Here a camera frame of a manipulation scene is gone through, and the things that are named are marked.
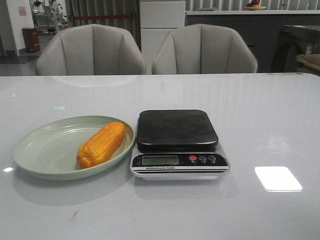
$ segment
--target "corn cob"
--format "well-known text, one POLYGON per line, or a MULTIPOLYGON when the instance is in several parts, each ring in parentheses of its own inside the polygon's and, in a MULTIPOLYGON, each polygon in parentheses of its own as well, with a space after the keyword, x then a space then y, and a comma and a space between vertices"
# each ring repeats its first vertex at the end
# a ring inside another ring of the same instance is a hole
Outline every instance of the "corn cob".
POLYGON ((125 125, 121 122, 104 125, 79 148, 76 156, 78 166, 87 169, 109 161, 123 141, 125 133, 125 125))

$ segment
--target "red button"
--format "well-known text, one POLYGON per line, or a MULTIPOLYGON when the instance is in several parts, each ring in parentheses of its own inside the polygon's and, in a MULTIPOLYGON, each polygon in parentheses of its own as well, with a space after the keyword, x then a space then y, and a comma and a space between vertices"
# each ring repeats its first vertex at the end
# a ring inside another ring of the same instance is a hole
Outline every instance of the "red button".
POLYGON ((190 155, 190 156, 189 156, 189 159, 190 159, 191 161, 194 161, 194 160, 197 160, 197 157, 196 157, 195 155, 190 155))

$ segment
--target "chair backrest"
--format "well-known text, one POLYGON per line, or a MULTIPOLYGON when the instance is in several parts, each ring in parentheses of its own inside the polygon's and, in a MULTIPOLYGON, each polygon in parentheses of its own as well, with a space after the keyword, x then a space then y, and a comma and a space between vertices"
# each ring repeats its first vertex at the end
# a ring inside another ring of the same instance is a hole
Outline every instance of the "chair backrest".
POLYGON ((58 32, 35 70, 42 76, 144 75, 146 65, 129 31, 89 24, 58 32))
POLYGON ((258 63, 242 37, 228 27, 194 24, 169 32, 153 74, 256 73, 258 63))

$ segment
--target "kitchen scale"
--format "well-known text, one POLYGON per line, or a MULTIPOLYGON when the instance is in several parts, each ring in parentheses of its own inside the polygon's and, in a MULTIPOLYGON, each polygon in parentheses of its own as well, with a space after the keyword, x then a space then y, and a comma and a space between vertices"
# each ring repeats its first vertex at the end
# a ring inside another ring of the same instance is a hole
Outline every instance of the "kitchen scale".
POLYGON ((144 180, 212 180, 230 165, 201 110, 146 110, 137 121, 130 169, 144 180))

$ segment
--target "red trash can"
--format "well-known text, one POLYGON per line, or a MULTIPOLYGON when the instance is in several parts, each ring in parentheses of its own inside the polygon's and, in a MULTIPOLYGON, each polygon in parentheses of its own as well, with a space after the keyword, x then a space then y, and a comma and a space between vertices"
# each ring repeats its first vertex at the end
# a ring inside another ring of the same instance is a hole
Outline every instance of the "red trash can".
POLYGON ((25 50, 28 53, 40 51, 40 43, 38 38, 38 31, 34 27, 24 27, 22 29, 25 50))

